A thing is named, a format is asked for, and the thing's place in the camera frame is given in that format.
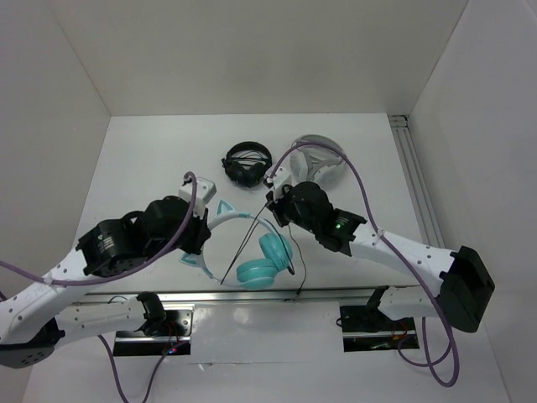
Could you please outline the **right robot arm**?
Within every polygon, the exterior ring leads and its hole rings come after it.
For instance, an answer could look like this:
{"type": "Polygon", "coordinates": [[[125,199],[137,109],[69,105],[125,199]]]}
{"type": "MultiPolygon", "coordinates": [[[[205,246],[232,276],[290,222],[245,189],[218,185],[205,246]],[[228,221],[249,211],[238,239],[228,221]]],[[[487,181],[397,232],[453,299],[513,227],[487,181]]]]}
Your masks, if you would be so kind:
{"type": "Polygon", "coordinates": [[[279,226],[294,224],[331,252],[370,260],[418,281],[374,292],[366,310],[370,326],[384,329],[404,317],[443,317],[462,332],[478,330],[495,284],[475,249],[440,249],[375,229],[366,218],[333,207],[314,182],[265,185],[267,208],[279,226]]]}

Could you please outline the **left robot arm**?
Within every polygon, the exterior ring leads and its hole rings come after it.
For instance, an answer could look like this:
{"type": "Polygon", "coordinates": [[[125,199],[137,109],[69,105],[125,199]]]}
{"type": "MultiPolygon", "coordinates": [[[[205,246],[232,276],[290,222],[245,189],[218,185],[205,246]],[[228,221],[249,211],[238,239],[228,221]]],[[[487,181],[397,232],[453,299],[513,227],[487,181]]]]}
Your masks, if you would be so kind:
{"type": "Polygon", "coordinates": [[[167,196],[143,212],[99,222],[45,277],[1,304],[1,364],[32,366],[57,348],[97,334],[162,331],[166,312],[154,292],[101,306],[76,306],[85,294],[117,276],[131,275],[167,253],[199,254],[211,236],[208,210],[167,196]]]}

